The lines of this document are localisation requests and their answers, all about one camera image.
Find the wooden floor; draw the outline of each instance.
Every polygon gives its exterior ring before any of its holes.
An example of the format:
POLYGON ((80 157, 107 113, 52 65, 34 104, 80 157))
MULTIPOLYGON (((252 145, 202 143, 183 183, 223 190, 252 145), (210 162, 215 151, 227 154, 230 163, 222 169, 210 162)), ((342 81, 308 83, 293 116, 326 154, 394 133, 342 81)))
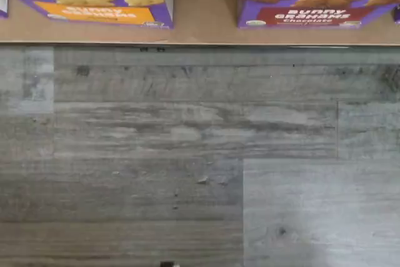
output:
POLYGON ((397 49, 0 55, 0 267, 399 266, 397 49))

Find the brown cardboard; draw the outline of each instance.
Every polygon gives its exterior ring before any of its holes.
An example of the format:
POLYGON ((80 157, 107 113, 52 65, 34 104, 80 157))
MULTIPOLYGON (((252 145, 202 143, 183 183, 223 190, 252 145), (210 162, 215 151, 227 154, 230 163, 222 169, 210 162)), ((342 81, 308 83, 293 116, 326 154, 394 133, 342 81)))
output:
POLYGON ((358 30, 238 29, 236 0, 176 0, 175 29, 64 23, 48 20, 18 0, 0 20, 2 43, 400 45, 400 28, 384 17, 358 30))

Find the orange label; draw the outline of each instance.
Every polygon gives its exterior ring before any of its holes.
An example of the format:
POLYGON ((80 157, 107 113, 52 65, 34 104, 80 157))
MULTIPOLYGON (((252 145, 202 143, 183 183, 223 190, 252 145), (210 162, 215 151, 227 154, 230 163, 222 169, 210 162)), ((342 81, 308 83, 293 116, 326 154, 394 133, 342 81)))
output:
POLYGON ((93 22, 144 24, 153 22, 154 18, 148 8, 87 8, 82 6, 65 6, 56 3, 35 1, 40 8, 47 11, 54 19, 82 20, 93 22))

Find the gray floor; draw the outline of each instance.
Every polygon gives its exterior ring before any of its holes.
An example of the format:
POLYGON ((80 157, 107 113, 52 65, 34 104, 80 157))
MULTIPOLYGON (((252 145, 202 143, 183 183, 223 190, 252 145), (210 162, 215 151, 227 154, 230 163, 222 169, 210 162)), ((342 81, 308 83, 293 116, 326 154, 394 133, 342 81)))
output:
POLYGON ((1 267, 399 265, 397 49, 0 55, 1 267))

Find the red label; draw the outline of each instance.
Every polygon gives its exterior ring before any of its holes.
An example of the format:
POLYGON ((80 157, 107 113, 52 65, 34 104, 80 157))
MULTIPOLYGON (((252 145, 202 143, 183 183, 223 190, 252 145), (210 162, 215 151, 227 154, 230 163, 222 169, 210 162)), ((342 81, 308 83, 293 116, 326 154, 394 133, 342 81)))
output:
POLYGON ((257 20, 267 25, 357 26, 374 8, 301 9, 263 8, 257 20))

